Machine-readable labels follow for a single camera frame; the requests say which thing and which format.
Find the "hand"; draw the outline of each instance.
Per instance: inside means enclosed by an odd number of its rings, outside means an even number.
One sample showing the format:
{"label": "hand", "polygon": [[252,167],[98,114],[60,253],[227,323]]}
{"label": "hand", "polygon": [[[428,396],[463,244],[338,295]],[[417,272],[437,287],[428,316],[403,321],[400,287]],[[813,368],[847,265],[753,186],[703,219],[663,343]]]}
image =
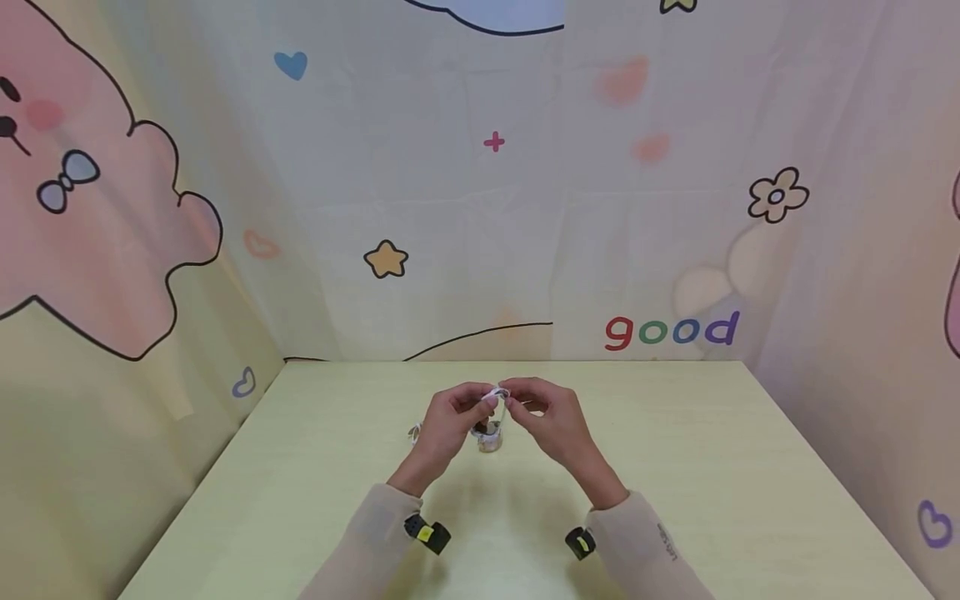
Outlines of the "hand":
{"label": "hand", "polygon": [[510,390],[510,416],[530,432],[547,456],[573,475],[595,509],[606,510],[627,499],[630,493],[593,442],[573,390],[539,377],[507,379],[500,387]]}
{"label": "hand", "polygon": [[444,474],[463,447],[470,428],[493,415],[496,398],[480,401],[492,389],[489,383],[462,383],[434,394],[416,445],[387,480],[387,485],[422,496],[430,484]]}

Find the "person's right hand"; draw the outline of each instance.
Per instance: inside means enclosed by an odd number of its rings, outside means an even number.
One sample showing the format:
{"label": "person's right hand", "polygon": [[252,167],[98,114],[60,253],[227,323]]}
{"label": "person's right hand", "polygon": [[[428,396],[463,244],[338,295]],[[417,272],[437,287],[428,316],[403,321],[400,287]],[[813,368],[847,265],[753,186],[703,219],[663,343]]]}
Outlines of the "person's right hand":
{"label": "person's right hand", "polygon": [[507,410],[530,432],[547,456],[572,470],[596,451],[596,444],[580,410],[577,394],[539,377],[515,377],[500,382],[510,390]]}
{"label": "person's right hand", "polygon": [[510,416],[573,475],[595,509],[609,509],[627,499],[630,493],[593,442],[573,390],[539,377],[515,377],[499,385],[510,390]]}

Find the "light green table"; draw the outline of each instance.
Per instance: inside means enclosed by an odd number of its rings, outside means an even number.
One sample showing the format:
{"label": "light green table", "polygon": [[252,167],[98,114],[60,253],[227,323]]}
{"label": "light green table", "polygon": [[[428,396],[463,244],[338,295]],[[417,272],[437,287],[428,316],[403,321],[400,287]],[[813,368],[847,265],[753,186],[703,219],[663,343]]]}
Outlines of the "light green table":
{"label": "light green table", "polygon": [[[432,394],[513,375],[577,390],[718,600],[931,597],[739,363],[292,363],[122,600],[296,598]],[[453,541],[412,547],[390,597],[619,597],[564,545],[587,500],[512,421],[494,454],[468,438],[424,500]]]}

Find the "finger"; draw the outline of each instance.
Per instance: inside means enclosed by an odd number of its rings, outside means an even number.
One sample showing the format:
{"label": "finger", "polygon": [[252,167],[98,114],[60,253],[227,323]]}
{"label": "finger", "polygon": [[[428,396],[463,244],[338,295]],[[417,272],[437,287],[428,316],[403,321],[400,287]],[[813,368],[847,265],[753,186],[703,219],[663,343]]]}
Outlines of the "finger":
{"label": "finger", "polygon": [[468,381],[467,383],[461,383],[458,386],[452,387],[449,390],[437,392],[437,397],[443,398],[444,401],[449,402],[454,408],[460,409],[464,404],[468,407],[471,406],[472,403],[482,398],[492,390],[493,387],[493,384],[490,383]]}
{"label": "finger", "polygon": [[530,433],[540,426],[540,417],[531,415],[530,411],[513,396],[507,398],[507,410],[510,411],[510,416]]}
{"label": "finger", "polygon": [[510,395],[514,398],[536,399],[547,405],[553,402],[553,396],[560,390],[556,384],[539,377],[514,377],[501,381],[500,387],[510,390]]}
{"label": "finger", "polygon": [[531,400],[529,402],[520,402],[523,404],[523,408],[527,409],[530,413],[546,413],[546,409],[549,408],[543,402],[539,400]]}
{"label": "finger", "polygon": [[473,425],[493,416],[493,410],[496,408],[496,397],[489,397],[460,416],[464,429],[470,429]]}

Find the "person's left hand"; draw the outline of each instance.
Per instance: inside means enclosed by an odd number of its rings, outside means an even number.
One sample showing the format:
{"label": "person's left hand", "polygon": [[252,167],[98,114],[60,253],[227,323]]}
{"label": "person's left hand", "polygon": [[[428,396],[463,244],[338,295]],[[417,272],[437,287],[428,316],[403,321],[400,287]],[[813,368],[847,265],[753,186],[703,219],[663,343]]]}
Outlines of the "person's left hand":
{"label": "person's left hand", "polygon": [[461,383],[434,394],[417,443],[387,485],[413,496],[423,495],[463,447],[470,428],[493,415],[496,398],[480,401],[493,387],[489,383]]}

